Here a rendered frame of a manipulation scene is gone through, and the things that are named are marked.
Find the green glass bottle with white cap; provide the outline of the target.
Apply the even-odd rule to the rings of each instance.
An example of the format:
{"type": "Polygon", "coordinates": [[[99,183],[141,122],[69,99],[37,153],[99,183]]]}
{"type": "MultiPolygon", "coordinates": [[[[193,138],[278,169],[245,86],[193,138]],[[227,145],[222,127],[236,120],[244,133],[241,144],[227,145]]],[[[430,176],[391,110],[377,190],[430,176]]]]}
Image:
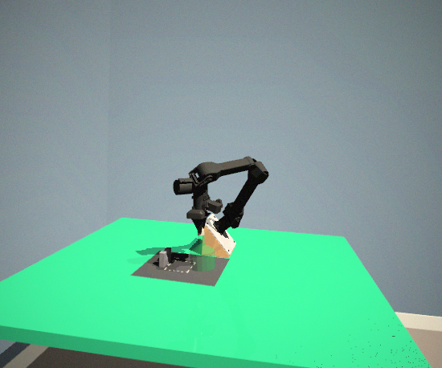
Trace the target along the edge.
{"type": "Polygon", "coordinates": [[[190,251],[190,268],[195,272],[215,269],[215,250],[205,244],[205,232],[198,233],[198,246],[190,251]]]}

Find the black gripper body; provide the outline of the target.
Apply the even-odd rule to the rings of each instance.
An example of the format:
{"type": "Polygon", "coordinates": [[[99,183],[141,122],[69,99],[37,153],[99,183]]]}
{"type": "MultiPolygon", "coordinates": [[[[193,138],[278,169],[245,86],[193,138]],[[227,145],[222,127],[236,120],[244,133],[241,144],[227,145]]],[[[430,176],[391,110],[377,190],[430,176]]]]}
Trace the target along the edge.
{"type": "Polygon", "coordinates": [[[209,194],[194,194],[192,196],[194,205],[192,206],[192,210],[188,211],[186,213],[187,219],[203,219],[205,218],[206,211],[202,210],[203,207],[203,200],[208,200],[209,194]]]}

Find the grey flat mat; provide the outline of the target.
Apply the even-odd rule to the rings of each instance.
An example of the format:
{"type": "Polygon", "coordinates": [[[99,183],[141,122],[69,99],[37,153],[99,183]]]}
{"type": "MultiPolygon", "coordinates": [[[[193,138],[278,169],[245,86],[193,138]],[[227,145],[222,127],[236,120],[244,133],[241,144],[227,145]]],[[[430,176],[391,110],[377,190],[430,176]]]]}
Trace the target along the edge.
{"type": "Polygon", "coordinates": [[[190,254],[177,252],[171,252],[170,262],[164,268],[160,268],[159,252],[140,266],[131,276],[215,287],[230,260],[215,257],[215,269],[207,272],[195,272],[190,268],[190,254]]]}

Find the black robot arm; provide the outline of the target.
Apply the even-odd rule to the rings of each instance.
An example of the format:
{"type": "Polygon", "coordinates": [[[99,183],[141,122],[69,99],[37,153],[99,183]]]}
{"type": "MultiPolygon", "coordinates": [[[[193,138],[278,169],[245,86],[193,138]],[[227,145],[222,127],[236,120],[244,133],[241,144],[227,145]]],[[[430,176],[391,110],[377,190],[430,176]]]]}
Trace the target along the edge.
{"type": "MultiPolygon", "coordinates": [[[[269,173],[262,162],[246,156],[245,158],[223,162],[203,162],[196,166],[191,172],[189,178],[179,178],[174,181],[173,188],[176,195],[180,194],[206,194],[208,193],[208,183],[216,181],[219,177],[229,174],[235,174],[248,170],[248,180],[245,182],[242,190],[238,194],[234,202],[228,203],[225,207],[224,216],[217,222],[214,221],[213,226],[222,235],[226,229],[232,229],[239,226],[240,220],[244,215],[244,206],[256,187],[264,183],[268,178],[269,173]],[[198,174],[198,178],[196,176],[198,174]]],[[[217,199],[212,201],[210,197],[208,200],[203,200],[202,210],[218,214],[223,207],[222,200],[217,199]]]]}

